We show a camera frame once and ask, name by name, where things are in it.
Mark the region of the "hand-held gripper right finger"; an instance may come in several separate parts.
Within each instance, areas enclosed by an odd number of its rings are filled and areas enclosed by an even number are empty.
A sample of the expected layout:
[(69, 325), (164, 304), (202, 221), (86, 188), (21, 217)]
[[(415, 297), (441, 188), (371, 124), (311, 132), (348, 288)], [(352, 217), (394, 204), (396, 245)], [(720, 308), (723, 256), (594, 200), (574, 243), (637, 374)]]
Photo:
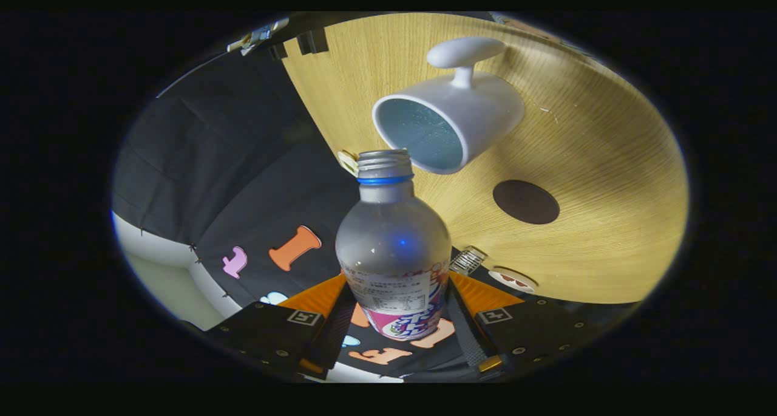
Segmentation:
[(591, 344), (602, 328), (544, 299), (524, 301), (450, 272), (446, 306), (476, 374), (530, 374)]

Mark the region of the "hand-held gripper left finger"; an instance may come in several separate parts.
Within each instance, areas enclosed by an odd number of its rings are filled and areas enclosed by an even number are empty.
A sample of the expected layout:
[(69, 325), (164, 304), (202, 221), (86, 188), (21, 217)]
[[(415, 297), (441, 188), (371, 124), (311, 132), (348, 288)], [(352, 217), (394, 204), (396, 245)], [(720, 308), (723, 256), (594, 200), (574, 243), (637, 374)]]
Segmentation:
[(341, 354), (355, 306), (339, 274), (279, 305), (253, 302), (208, 329), (206, 337), (284, 381), (324, 380)]

